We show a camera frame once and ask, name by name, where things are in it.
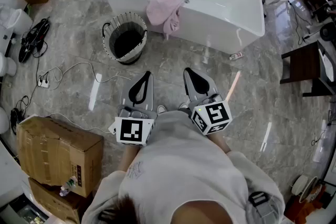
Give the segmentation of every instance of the pink cloth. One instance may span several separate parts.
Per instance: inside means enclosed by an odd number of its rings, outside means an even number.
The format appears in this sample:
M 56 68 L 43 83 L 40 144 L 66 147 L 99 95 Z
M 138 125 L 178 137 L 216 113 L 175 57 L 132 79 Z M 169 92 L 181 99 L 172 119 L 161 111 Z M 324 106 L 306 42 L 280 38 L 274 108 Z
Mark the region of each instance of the pink cloth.
M 168 36 L 179 29 L 179 7 L 184 0 L 150 0 L 146 12 L 152 25 L 163 24 L 163 32 Z

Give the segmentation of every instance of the dark wood furniture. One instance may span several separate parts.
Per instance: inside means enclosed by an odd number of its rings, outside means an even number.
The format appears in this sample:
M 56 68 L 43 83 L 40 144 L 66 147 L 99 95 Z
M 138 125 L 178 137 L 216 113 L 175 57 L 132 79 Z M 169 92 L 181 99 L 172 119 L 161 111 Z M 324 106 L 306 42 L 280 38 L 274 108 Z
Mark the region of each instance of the dark wood furniture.
M 299 49 L 281 55 L 282 59 L 290 57 L 289 78 L 281 79 L 280 84 L 302 80 L 312 80 L 311 92 L 303 94 L 304 97 L 322 96 L 336 94 L 336 82 L 331 82 L 327 77 L 319 49 L 326 55 L 333 66 L 336 78 L 336 65 L 326 52 L 324 47 L 318 42 L 308 44 Z

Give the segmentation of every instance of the person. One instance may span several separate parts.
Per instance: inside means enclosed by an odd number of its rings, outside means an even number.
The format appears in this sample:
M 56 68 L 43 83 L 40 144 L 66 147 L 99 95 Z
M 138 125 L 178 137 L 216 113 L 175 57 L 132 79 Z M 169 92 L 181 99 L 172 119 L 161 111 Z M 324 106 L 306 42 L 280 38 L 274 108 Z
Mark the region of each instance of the person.
M 285 204 L 275 182 L 220 132 L 202 135 L 189 114 L 186 104 L 158 107 L 147 146 L 125 146 L 82 223 L 281 222 Z

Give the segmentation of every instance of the sleeve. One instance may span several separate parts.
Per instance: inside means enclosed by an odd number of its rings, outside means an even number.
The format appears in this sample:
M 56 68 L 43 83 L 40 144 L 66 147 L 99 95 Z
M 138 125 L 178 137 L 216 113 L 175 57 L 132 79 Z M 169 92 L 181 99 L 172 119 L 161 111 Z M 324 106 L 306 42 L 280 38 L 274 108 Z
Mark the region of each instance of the sleeve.
M 118 198 L 119 187 L 125 177 L 125 172 L 115 171 L 105 177 L 98 188 L 98 191 L 82 218 L 82 224 L 99 223 L 99 214 L 111 207 Z
M 231 151 L 227 153 L 227 156 L 245 177 L 249 195 L 257 191 L 262 191 L 270 197 L 269 205 L 276 212 L 277 219 L 280 223 L 284 216 L 285 202 L 276 183 L 257 165 L 249 161 L 243 153 Z M 248 202 L 246 211 L 246 213 L 249 214 L 249 216 L 247 216 L 248 220 L 251 215 L 256 213 L 252 212 L 252 210 L 255 211 L 255 208 Z

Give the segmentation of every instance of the shoe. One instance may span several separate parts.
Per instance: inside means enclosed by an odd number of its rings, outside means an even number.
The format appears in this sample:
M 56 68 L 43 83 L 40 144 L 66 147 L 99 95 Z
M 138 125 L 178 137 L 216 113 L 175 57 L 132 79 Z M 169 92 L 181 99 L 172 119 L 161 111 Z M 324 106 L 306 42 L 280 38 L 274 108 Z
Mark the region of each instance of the shoe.
M 157 114 L 161 114 L 161 113 L 167 112 L 167 109 L 163 105 L 160 104 L 156 112 Z
M 186 103 L 182 103 L 179 106 L 179 109 L 187 109 L 187 108 L 189 108 L 189 106 Z

